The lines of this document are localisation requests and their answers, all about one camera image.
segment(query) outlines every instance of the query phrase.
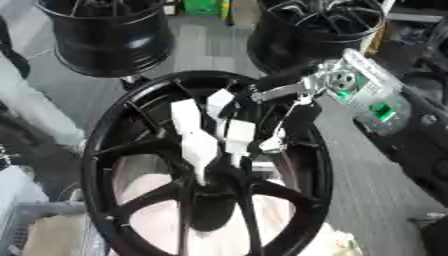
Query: white cloth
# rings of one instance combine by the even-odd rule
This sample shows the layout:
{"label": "white cloth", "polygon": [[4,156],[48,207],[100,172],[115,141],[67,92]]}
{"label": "white cloth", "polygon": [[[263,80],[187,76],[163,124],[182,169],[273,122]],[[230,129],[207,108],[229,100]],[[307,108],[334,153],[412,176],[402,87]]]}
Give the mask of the white cloth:
{"label": "white cloth", "polygon": [[0,83],[0,101],[11,114],[20,116],[60,145],[77,147],[82,142],[84,131],[76,127],[41,92],[30,87],[16,67],[1,53]]}

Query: gray floor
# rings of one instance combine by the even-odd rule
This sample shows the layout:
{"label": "gray floor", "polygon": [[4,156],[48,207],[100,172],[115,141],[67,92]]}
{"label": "gray floor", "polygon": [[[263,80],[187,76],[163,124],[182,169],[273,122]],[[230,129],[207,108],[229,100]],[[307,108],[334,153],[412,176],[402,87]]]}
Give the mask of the gray floor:
{"label": "gray floor", "polygon": [[[17,50],[25,56],[53,46],[49,21],[31,8],[31,0],[0,0],[0,10],[11,24]],[[210,17],[175,17],[170,23],[177,36],[176,52],[149,71],[150,77],[192,69],[260,75],[245,51],[250,30],[228,28]],[[30,83],[88,132],[107,107],[124,94],[115,80],[87,78],[69,71],[52,52],[31,58],[31,63]],[[353,233],[366,255],[425,255],[418,231],[406,219],[442,211],[442,207],[369,144],[340,106],[328,98],[321,103],[324,113],[318,126],[327,139],[336,179],[330,224]],[[60,162],[57,166],[61,169],[50,179],[56,181],[61,173],[75,179],[75,160],[56,157],[54,161]]]}

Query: black rim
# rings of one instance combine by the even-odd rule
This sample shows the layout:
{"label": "black rim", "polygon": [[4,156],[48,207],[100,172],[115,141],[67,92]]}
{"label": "black rim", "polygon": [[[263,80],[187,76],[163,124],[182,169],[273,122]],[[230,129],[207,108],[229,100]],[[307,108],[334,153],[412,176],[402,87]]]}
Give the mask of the black rim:
{"label": "black rim", "polygon": [[[201,81],[209,87],[197,86]],[[147,242],[129,225],[130,216],[139,209],[168,200],[177,201],[181,217],[177,255],[187,255],[186,234],[191,226],[194,210],[192,205],[200,188],[194,180],[190,165],[180,156],[179,138],[173,135],[170,122],[166,122],[169,117],[161,118],[162,115],[158,115],[160,110],[157,110],[156,106],[162,102],[191,97],[200,102],[201,96],[210,95],[220,88],[229,87],[231,91],[238,91],[253,83],[251,78],[218,71],[167,75],[127,94],[102,117],[85,150],[82,185],[93,222],[120,255],[171,255]],[[259,120],[263,125],[266,122],[265,126],[269,127],[269,115],[275,113],[273,109],[276,106],[267,107],[268,110],[259,111],[262,117]],[[139,131],[133,133],[131,129],[126,129],[128,134],[117,140],[117,137],[121,137],[119,133],[123,131],[122,125],[127,123],[129,118],[140,123],[140,128],[137,129]],[[237,172],[236,179],[231,182],[233,185],[225,192],[235,198],[243,213],[250,238],[249,255],[295,255],[311,241],[325,220],[332,195],[331,162],[325,143],[315,127],[309,131],[307,137],[310,144],[290,147],[286,154],[273,158],[280,172],[283,170],[284,175],[291,175],[293,178],[300,176],[297,173],[300,167],[309,167],[307,175],[312,174],[311,178],[307,181],[297,178],[294,181],[296,185],[301,185],[301,192],[254,175],[251,171],[251,161],[245,162],[244,172]],[[170,166],[169,174],[173,181],[119,205],[112,185],[113,164],[121,156],[141,153],[155,154],[164,159]],[[253,195],[285,199],[296,207],[287,227],[264,247],[261,246],[252,205]]]}
{"label": "black rim", "polygon": [[268,6],[260,1],[264,11],[288,27],[296,28],[304,40],[350,42],[374,33],[384,23],[384,12],[377,1],[341,1],[327,10],[310,12],[300,0],[282,1]]}

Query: bolt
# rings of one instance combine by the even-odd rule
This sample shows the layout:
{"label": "bolt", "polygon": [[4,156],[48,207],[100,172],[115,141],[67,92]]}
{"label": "bolt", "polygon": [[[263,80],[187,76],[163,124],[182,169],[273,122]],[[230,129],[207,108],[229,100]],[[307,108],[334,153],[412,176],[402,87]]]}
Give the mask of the bolt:
{"label": "bolt", "polygon": [[430,125],[435,124],[436,122],[437,122],[437,117],[435,115],[427,114],[422,117],[423,125],[430,126]]}

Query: cable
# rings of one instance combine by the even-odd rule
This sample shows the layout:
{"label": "cable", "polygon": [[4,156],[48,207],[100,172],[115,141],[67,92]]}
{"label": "cable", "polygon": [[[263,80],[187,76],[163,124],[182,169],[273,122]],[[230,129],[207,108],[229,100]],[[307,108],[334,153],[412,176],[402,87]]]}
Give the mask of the cable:
{"label": "cable", "polygon": [[42,52],[40,52],[40,53],[38,53],[38,54],[31,55],[30,57],[26,57],[26,59],[27,59],[27,60],[31,60],[31,59],[34,59],[34,58],[36,58],[36,57],[39,57],[40,55],[43,55],[43,54],[48,53],[48,52],[50,52],[50,51],[53,51],[53,50],[54,50],[54,47],[52,47],[52,48],[50,48],[50,49],[47,49],[47,50],[44,50],[44,51],[42,51]]}

